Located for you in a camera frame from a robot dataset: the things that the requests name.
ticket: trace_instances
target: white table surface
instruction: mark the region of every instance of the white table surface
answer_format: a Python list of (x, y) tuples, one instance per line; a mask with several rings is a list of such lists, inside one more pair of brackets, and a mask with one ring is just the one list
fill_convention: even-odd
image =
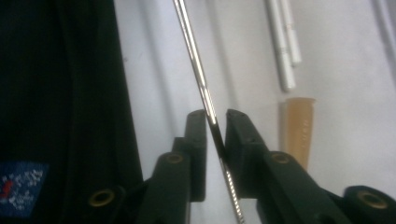
[[(185, 1), (223, 135), (227, 109), (237, 109), (271, 150), (280, 150), (279, 105), (315, 98), (308, 173), (338, 195), (366, 185), (396, 198), (396, 70), (389, 45), (396, 36), (384, 30), (389, 21), (380, 20), (374, 0), (290, 0), (303, 55), (290, 93), (280, 89), (264, 0)], [(115, 2), (148, 178), (174, 137), (183, 136), (188, 113), (203, 106), (173, 1)], [(191, 223), (235, 223), (207, 132), (206, 200), (191, 206)], [(241, 204), (247, 223), (260, 223), (255, 202)]]

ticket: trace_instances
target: blue label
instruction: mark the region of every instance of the blue label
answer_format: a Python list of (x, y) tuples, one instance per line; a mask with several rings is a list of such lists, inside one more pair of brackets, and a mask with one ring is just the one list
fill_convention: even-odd
[(0, 162), (0, 217), (29, 217), (48, 169), (28, 161)]

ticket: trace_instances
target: metal rod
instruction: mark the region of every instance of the metal rod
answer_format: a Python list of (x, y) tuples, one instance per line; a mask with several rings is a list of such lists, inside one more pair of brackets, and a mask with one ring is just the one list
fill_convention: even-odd
[(195, 40), (190, 26), (190, 20), (187, 14), (187, 9), (184, 4), (184, 0), (174, 0), (174, 3), (177, 10), (177, 16), (180, 21), (180, 26), (183, 31), (184, 39), (186, 41), (187, 48), (189, 50), (192, 69), (194, 71), (198, 88), (201, 93), (201, 98), (204, 103), (207, 121), (209, 123), (210, 131), (212, 132), (216, 150), (219, 155), (221, 170), (223, 172), (227, 189), (232, 200), (233, 210), (235, 212), (237, 222), (239, 224), (242, 224), (245, 223), (244, 216), (242, 214), (241, 207), (239, 206), (238, 197), (235, 192), (235, 188), (233, 185), (233, 178), (230, 169), (228, 168), (227, 162), (225, 161), (225, 146), (221, 138), (220, 128), (219, 128), (218, 120), (216, 118), (215, 108), (213, 107), (212, 99), (210, 97), (210, 92), (207, 87), (207, 82), (205, 80), (204, 69), (201, 65), (201, 59), (199, 57), (198, 49), (195, 45)]

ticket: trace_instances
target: white pen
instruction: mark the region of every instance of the white pen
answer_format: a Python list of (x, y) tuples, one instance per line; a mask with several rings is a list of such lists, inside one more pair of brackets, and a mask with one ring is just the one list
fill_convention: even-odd
[(290, 48), (290, 59), (291, 65), (296, 66), (302, 61), (300, 46), (298, 44), (298, 38), (294, 25), (294, 18), (291, 12), (291, 6), (289, 0), (280, 0), (280, 6), (283, 15), (284, 29), (286, 32), (286, 38), (288, 39)]
[(295, 88), (296, 83), (294, 80), (293, 70), (291, 68), (290, 53), (283, 29), (279, 2), (278, 0), (268, 0), (268, 4), (271, 28), (275, 42), (276, 60), (282, 88), (284, 91), (291, 91)]

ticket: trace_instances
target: dark cloth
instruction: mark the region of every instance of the dark cloth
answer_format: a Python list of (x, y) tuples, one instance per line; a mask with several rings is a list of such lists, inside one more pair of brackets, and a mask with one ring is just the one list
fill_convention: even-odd
[(29, 218), (80, 223), (96, 190), (142, 182), (111, 0), (0, 1), (0, 162), (45, 163)]

